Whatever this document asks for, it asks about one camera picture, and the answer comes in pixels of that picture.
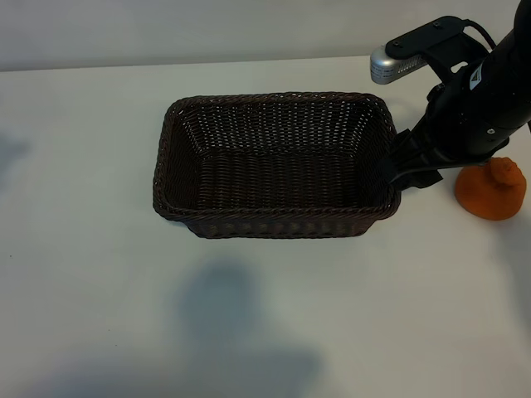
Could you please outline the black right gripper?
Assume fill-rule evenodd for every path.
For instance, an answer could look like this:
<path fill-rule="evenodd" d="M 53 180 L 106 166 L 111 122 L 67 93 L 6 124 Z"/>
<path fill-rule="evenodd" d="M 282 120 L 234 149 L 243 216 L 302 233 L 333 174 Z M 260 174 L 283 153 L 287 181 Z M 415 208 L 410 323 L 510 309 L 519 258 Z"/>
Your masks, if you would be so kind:
<path fill-rule="evenodd" d="M 454 73 L 439 60 L 428 61 L 441 84 L 413 129 L 392 141 L 381 174 L 396 191 L 424 189 L 442 180 L 437 169 L 480 163 L 509 139 L 509 54 L 490 53 Z"/>

